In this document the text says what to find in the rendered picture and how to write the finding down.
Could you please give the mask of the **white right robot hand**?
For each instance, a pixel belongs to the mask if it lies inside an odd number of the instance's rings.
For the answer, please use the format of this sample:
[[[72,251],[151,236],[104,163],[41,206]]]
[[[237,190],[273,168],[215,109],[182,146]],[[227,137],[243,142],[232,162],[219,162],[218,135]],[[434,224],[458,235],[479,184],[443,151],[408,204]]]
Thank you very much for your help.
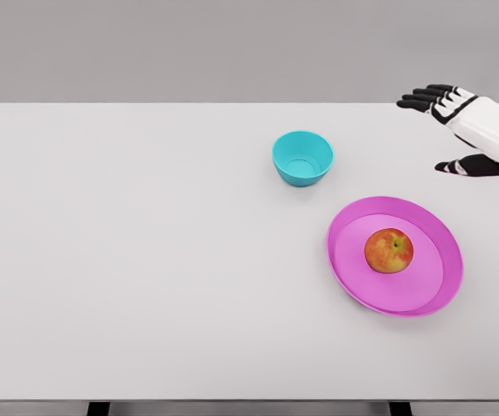
[[[499,176],[499,103],[459,86],[430,84],[402,95],[396,105],[430,115],[479,151],[440,161],[436,171],[471,178]]]

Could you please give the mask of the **red yellow apple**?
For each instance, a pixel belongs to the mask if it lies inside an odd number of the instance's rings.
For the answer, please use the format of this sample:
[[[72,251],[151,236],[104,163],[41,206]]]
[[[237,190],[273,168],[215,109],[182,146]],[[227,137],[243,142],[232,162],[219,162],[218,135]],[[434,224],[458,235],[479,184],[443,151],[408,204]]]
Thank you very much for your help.
[[[384,228],[371,234],[364,245],[368,266],[379,273],[392,274],[406,269],[414,258],[411,239],[401,230]]]

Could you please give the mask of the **pink plate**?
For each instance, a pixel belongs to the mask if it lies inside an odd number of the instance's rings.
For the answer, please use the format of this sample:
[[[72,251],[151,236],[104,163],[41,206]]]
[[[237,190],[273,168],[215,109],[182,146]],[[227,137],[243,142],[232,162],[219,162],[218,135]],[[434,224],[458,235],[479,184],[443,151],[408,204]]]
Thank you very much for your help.
[[[366,240],[385,228],[401,230],[414,247],[411,264],[383,274],[366,262]],[[463,258],[447,226],[424,207],[401,198],[358,199],[336,214],[327,232],[327,259],[357,302],[384,315],[420,317],[448,305],[460,290]]]

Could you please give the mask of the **blue bowl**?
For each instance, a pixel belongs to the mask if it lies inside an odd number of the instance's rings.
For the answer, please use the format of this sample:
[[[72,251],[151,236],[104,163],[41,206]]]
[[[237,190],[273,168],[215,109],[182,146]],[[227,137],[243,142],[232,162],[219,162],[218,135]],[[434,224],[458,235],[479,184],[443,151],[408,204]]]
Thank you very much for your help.
[[[279,176],[295,187],[317,183],[334,163],[331,144],[321,135],[303,130],[279,137],[272,146],[271,155]]]

